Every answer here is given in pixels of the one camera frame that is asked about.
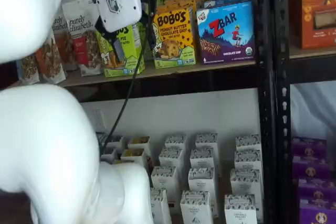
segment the blue box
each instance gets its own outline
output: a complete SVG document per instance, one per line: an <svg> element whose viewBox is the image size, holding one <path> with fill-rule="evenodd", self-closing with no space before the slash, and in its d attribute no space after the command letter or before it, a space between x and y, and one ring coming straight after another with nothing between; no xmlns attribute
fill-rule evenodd
<svg viewBox="0 0 336 224"><path fill-rule="evenodd" d="M203 63L253 60L251 1L200 9L196 15Z"/></svg>

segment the purple box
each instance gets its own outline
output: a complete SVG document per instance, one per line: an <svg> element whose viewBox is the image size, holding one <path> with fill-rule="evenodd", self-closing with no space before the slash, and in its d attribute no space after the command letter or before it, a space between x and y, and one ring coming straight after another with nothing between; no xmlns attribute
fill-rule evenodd
<svg viewBox="0 0 336 224"><path fill-rule="evenodd" d="M301 178L299 179L299 198L331 199L336 200L336 180Z"/></svg>
<svg viewBox="0 0 336 224"><path fill-rule="evenodd" d="M326 159L294 156L292 161L293 178L330 178L330 166Z"/></svg>
<svg viewBox="0 0 336 224"><path fill-rule="evenodd" d="M336 202L301 198L300 224L336 224Z"/></svg>
<svg viewBox="0 0 336 224"><path fill-rule="evenodd" d="M292 139L292 154L297 156L314 156L326 158L327 141L315 138L295 136Z"/></svg>

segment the bobo's box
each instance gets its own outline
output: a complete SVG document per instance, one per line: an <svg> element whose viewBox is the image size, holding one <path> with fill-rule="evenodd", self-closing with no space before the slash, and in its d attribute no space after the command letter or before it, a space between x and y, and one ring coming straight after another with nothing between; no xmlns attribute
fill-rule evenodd
<svg viewBox="0 0 336 224"><path fill-rule="evenodd" d="M322 199L300 199L300 224L335 224L336 202Z"/></svg>
<svg viewBox="0 0 336 224"><path fill-rule="evenodd" d="M330 178L330 166L325 159L315 157L293 156L293 178Z"/></svg>
<svg viewBox="0 0 336 224"><path fill-rule="evenodd" d="M299 179L299 197L336 200L336 180Z"/></svg>
<svg viewBox="0 0 336 224"><path fill-rule="evenodd" d="M156 68L170 68L196 64L191 7L158 12L153 29L156 46L153 50Z"/></svg>
<svg viewBox="0 0 336 224"><path fill-rule="evenodd" d="M297 156L326 158L327 141L322 139L295 136L292 139L292 153Z"/></svg>
<svg viewBox="0 0 336 224"><path fill-rule="evenodd" d="M255 52L250 1L197 11L203 63L253 60Z"/></svg>

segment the green snack box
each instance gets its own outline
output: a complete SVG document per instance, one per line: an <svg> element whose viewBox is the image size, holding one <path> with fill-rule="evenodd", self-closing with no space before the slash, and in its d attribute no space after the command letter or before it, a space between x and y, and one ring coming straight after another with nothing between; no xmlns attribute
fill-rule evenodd
<svg viewBox="0 0 336 224"><path fill-rule="evenodd" d="M106 77L134 74L140 57L142 46L138 24L121 28L118 31L117 38L119 40L117 40L114 46L118 52L118 57L113 52L110 43L97 32L102 66ZM145 64L142 58L137 74L140 74L144 69Z"/></svg>

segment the snack bag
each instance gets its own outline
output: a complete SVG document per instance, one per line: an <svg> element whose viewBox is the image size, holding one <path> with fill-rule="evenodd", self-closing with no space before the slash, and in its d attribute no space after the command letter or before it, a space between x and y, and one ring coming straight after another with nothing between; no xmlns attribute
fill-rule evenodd
<svg viewBox="0 0 336 224"><path fill-rule="evenodd" d="M63 4L63 11L73 39L80 74L101 74L101 58L94 27L99 17L97 6L92 0L76 0Z"/></svg>
<svg viewBox="0 0 336 224"><path fill-rule="evenodd" d="M155 14L156 46L153 55L156 68L196 64L192 17L191 7Z"/></svg>
<svg viewBox="0 0 336 224"><path fill-rule="evenodd" d="M23 85L30 85L40 81L35 55L29 55L16 61L17 75Z"/></svg>
<svg viewBox="0 0 336 224"><path fill-rule="evenodd" d="M35 56L39 70L47 82L58 84L66 79L66 74L63 70L61 57L52 31L43 46L36 51Z"/></svg>
<svg viewBox="0 0 336 224"><path fill-rule="evenodd" d="M114 45L118 53L115 54L110 43L97 32L101 59L106 77L134 74L139 61L142 46L138 25L134 24L121 28L118 31L117 38L119 40L117 40ZM142 58L137 74L141 73L144 69L145 65Z"/></svg>
<svg viewBox="0 0 336 224"><path fill-rule="evenodd" d="M64 69L76 70L78 68L78 65L75 53L73 51L72 38L61 7L55 17L55 21L52 26L56 45L58 47L59 54L64 64Z"/></svg>

